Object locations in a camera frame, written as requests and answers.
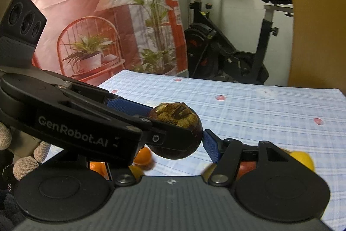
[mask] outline blue gripper pad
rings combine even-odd
[[[152,109],[149,106],[139,104],[122,97],[117,97],[113,100],[109,100],[107,106],[130,116],[140,115],[147,117],[150,110]]]
[[[206,131],[203,131],[203,147],[207,151],[211,161],[218,163],[221,158],[221,153],[218,150],[217,142]]]

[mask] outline camera lens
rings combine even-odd
[[[8,19],[11,26],[13,26],[15,23],[17,23],[20,14],[22,12],[22,5],[20,3],[17,3],[11,10],[10,18]]]
[[[37,22],[36,25],[34,26],[34,28],[32,29],[32,36],[35,37],[37,36],[37,34],[39,33],[41,28],[41,22]]]
[[[34,21],[33,13],[29,12],[28,14],[26,14],[25,17],[24,17],[22,26],[20,28],[20,32],[22,34],[26,34],[29,31],[33,21]]]

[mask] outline screw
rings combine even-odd
[[[140,118],[140,120],[141,120],[141,121],[144,121],[144,122],[146,122],[146,123],[151,123],[151,121],[150,121],[150,120],[145,119],[145,118]]]
[[[153,141],[154,142],[157,142],[157,141],[159,141],[160,140],[160,136],[158,136],[157,134],[155,134],[154,136],[153,136]]]
[[[132,132],[137,132],[137,133],[140,133],[141,130],[138,128],[138,127],[135,127],[135,126],[126,126],[126,128],[129,130],[129,131],[132,131]]]
[[[223,174],[215,174],[211,177],[211,180],[214,183],[225,183],[228,180],[228,177]]]
[[[134,180],[134,178],[132,175],[129,174],[121,174],[116,178],[116,180],[122,184],[129,184]]]

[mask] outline exercise bike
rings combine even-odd
[[[279,29],[272,28],[274,11],[293,16],[292,0],[262,0],[265,15],[262,20],[256,53],[237,50],[218,27],[209,19],[212,4],[206,4],[202,12],[202,0],[190,4],[193,23],[185,30],[187,63],[190,78],[260,84],[268,79],[269,73],[263,64],[270,35],[277,36]]]

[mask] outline brown panel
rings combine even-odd
[[[346,94],[345,0],[293,0],[289,86],[338,88]]]

